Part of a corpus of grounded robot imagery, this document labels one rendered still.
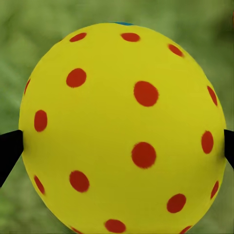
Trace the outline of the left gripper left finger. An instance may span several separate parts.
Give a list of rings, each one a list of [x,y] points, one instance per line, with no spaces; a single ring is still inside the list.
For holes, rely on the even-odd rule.
[[[22,131],[0,135],[0,188],[23,151]]]

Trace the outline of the easter egg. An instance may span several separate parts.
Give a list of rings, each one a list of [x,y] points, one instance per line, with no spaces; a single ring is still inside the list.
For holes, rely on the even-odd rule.
[[[32,71],[19,113],[31,182],[77,234],[185,234],[221,186],[226,129],[191,55],[123,22],[56,43]]]

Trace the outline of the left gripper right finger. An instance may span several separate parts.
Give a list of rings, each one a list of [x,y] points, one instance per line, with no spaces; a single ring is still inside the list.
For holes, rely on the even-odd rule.
[[[224,130],[225,134],[225,157],[234,169],[234,132]]]

